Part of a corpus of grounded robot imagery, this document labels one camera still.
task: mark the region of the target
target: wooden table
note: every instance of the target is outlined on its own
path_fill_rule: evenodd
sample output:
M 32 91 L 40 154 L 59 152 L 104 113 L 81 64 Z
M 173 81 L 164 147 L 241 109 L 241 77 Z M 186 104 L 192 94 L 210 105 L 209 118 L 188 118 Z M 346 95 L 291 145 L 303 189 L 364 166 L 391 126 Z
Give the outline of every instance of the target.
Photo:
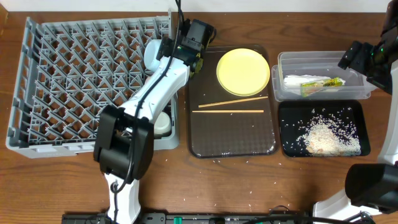
M 108 188 L 92 153 L 27 159 L 8 150 L 6 129 L 27 16 L 36 22 L 155 16 L 136 12 L 12 12 L 0 37 L 0 222 L 60 223 L 65 212 L 100 212 Z M 213 45 L 260 44 L 270 64 L 285 51 L 345 50 L 353 40 L 377 43 L 384 14 L 186 13 L 214 25 Z M 289 158 L 272 156 L 196 159 L 187 150 L 185 96 L 180 91 L 180 145 L 155 152 L 140 183 L 143 207 L 185 213 L 267 213 L 276 205 L 308 210 L 345 184 L 349 167 L 373 163 L 387 130 L 391 97 L 380 90 L 361 101 L 371 142 L 366 157 Z M 397 223 L 398 213 L 376 217 Z

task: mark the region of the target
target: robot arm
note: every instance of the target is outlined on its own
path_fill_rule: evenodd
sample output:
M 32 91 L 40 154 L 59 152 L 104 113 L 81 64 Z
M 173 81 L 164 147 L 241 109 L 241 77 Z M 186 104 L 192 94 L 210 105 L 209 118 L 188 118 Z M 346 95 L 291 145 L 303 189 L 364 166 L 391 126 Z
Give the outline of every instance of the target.
M 212 26 L 198 20 L 191 23 L 187 19 L 180 37 L 176 37 L 176 46 L 169 38 L 162 39 L 160 44 L 158 40 L 152 40 L 144 55 L 146 67 L 155 70 L 149 82 L 119 108 L 109 105 L 101 113 L 94 160 L 99 162 L 109 185 L 111 205 L 107 216 L 110 220 L 115 221 L 117 214 L 118 223 L 131 224 L 141 211 L 139 179 L 152 160 L 154 123 L 171 97 L 188 82 L 190 75 L 201 69 L 201 55 L 211 42 L 213 32 Z M 135 137 L 129 139 L 120 134 L 125 131 L 130 134 L 135 131 Z M 126 185 L 115 194 L 111 190 L 113 184 L 120 186 L 123 182 Z
M 373 46 L 354 42 L 339 67 L 367 76 L 367 81 L 392 94 L 386 138 L 379 164 L 355 164 L 345 189 L 313 207 L 314 217 L 345 220 L 359 212 L 392 213 L 398 208 L 398 0 L 387 8 L 381 41 Z
M 155 80 L 158 79 L 166 68 L 170 57 L 163 57 L 160 60 L 159 68 L 151 76 L 152 78 L 146 83 L 129 101 L 123 103 L 121 108 L 125 108 L 124 113 L 134 116 L 137 110 L 138 101 L 141 100 L 143 93 L 145 93 Z M 142 105 L 139 113 L 139 119 L 147 118 L 150 123 L 155 123 L 156 118 L 160 112 L 165 108 L 171 97 L 188 82 L 190 74 L 190 67 L 184 65 L 180 59 L 173 58 L 170 68 L 165 77 L 158 85 L 149 93 Z M 114 174 L 105 174 L 105 179 L 108 182 L 109 189 L 112 183 L 117 182 L 121 185 L 123 179 Z M 131 184 L 127 184 L 117 197 L 118 203 L 118 223 L 133 223 L 141 211 L 141 206 L 138 201 L 139 180 L 134 179 Z M 114 194 L 109 191 L 110 207 L 107 216 L 114 220 L 115 204 L 113 200 Z

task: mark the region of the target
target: plastic dish rack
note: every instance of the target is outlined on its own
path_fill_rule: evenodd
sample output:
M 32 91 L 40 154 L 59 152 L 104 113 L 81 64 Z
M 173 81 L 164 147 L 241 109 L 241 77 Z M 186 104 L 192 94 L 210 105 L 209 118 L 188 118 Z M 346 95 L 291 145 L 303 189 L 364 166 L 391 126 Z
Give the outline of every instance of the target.
M 144 84 L 143 55 L 152 39 L 173 34 L 169 16 L 37 24 L 27 18 L 6 145 L 29 158 L 94 149 L 106 105 L 120 106 Z M 157 149 L 179 144 L 177 94 L 172 133 Z

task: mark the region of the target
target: chopsticks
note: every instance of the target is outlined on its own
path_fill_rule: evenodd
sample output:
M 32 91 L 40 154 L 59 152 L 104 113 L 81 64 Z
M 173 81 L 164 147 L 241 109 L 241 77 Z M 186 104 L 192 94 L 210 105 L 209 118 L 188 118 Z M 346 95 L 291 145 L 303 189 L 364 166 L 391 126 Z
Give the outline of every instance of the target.
M 260 97 L 254 97 L 254 98 L 247 98 L 247 99 L 241 99 L 241 100 L 231 100 L 231 101 L 224 101 L 224 102 L 217 102 L 217 103 L 208 103 L 205 105 L 199 105 L 199 108 L 205 108 L 209 106 L 219 106 L 219 105 L 227 105 L 227 104 L 232 104 L 232 103 L 241 103 L 241 102 L 247 102 L 247 101 L 252 101 L 252 100 L 261 100 L 261 99 L 266 99 L 268 96 L 260 96 Z M 196 110 L 192 111 L 192 113 L 263 113 L 264 110 Z
M 192 111 L 192 113 L 263 113 L 264 110 L 205 110 Z
M 252 101 L 252 100 L 261 100 L 261 99 L 266 99 L 268 96 L 261 96 L 261 97 L 254 97 L 254 98 L 248 98 L 248 99 L 242 99 L 242 100 L 231 100 L 231 101 L 224 101 L 224 102 L 218 102 L 218 103 L 208 103 L 205 105 L 199 105 L 199 108 L 204 108 L 204 107 L 209 107 L 209 106 L 218 106 L 218 105 L 227 105 L 231 103 L 241 103 L 241 102 L 247 102 L 247 101 Z

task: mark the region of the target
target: food wrapper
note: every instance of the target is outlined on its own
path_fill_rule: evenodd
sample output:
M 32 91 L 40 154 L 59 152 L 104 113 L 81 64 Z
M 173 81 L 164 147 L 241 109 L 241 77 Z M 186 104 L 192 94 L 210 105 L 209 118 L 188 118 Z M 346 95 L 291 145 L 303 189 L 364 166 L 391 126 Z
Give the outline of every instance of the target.
M 344 81 L 339 78 L 331 78 L 331 79 L 327 79 L 327 80 L 319 80 L 319 81 L 315 81 L 315 82 L 309 82 L 309 83 L 302 83 L 300 85 L 300 91 L 301 91 L 301 95 L 303 97 L 307 97 L 311 94 L 314 94 L 316 92 L 319 91 L 325 91 L 325 89 L 318 89 L 318 90 L 314 90 L 313 88 L 308 88 L 308 87 L 338 87 L 338 86 L 343 86 L 344 85 Z

